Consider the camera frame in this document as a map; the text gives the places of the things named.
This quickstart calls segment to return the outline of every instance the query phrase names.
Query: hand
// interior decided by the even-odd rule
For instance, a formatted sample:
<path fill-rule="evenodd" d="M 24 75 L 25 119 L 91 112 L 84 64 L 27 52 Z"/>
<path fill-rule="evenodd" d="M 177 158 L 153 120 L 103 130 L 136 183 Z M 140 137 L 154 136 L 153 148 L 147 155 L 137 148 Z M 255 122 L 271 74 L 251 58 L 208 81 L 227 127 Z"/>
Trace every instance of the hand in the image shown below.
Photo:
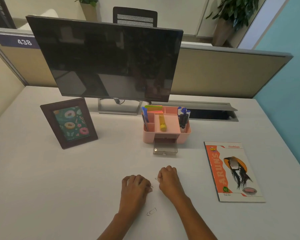
<path fill-rule="evenodd" d="M 160 190 L 173 204 L 176 200 L 186 197 L 176 168 L 172 168 L 170 165 L 162 168 L 158 174 L 158 181 Z"/>
<path fill-rule="evenodd" d="M 133 221 L 146 202 L 151 183 L 141 175 L 127 176 L 122 180 L 120 207 L 118 214 Z"/>

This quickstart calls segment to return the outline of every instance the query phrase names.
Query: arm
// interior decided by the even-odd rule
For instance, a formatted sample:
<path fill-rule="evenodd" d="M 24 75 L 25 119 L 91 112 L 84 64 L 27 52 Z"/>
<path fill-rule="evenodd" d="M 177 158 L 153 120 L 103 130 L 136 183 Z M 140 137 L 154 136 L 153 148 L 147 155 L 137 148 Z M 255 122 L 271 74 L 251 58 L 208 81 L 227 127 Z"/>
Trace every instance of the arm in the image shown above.
<path fill-rule="evenodd" d="M 147 194 L 152 191 L 150 186 L 150 181 L 141 175 L 127 176 L 122 180 L 119 212 L 115 214 L 112 222 L 97 240 L 122 240 L 124 238 L 145 204 Z"/>
<path fill-rule="evenodd" d="M 217 240 L 196 211 L 180 183 L 176 168 L 162 168 L 158 174 L 160 190 L 176 207 L 189 240 Z"/>

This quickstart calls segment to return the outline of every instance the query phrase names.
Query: yellow glue stick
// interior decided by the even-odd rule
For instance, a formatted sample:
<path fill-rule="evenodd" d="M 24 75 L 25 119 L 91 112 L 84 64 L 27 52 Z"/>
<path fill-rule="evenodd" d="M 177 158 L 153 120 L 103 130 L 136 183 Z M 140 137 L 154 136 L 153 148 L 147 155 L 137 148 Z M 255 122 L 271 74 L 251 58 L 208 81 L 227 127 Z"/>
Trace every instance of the yellow glue stick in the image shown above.
<path fill-rule="evenodd" d="M 163 132 L 167 131 L 167 125 L 166 122 L 164 121 L 163 114 L 159 114 L 159 122 L 160 122 L 160 130 Z"/>

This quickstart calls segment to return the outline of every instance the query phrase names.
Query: number sign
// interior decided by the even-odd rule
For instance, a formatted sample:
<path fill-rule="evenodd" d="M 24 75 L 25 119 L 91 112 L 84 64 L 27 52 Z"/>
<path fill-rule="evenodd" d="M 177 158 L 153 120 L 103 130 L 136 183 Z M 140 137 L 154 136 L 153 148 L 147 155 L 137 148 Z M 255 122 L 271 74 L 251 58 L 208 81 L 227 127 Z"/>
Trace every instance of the number sign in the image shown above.
<path fill-rule="evenodd" d="M 8 47 L 40 49 L 34 36 L 0 33 L 0 44 Z"/>

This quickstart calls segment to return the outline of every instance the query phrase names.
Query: brown wooden frame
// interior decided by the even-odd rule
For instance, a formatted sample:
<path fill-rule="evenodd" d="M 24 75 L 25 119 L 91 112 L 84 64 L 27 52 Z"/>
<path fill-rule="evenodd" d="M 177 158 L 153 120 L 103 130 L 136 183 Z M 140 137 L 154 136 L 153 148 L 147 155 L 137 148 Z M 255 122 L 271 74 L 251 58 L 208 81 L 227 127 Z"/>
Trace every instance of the brown wooden frame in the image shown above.
<path fill-rule="evenodd" d="M 62 130 L 59 127 L 59 123 L 53 113 L 55 110 L 64 109 L 64 108 L 70 108 L 79 106 L 82 112 L 82 115 L 84 117 L 84 120 L 86 122 L 86 126 L 89 130 L 89 136 L 82 137 L 76 140 L 67 141 Z M 56 138 L 58 139 L 62 149 L 74 147 L 77 145 L 84 144 L 86 142 L 94 141 L 98 139 L 96 129 L 94 128 L 89 109 L 87 107 L 86 101 L 84 97 L 56 102 L 52 104 L 44 104 L 40 105 L 40 108 L 42 112 L 44 113 L 45 117 L 47 118 L 49 125 L 52 128 L 53 133 L 56 135 Z"/>

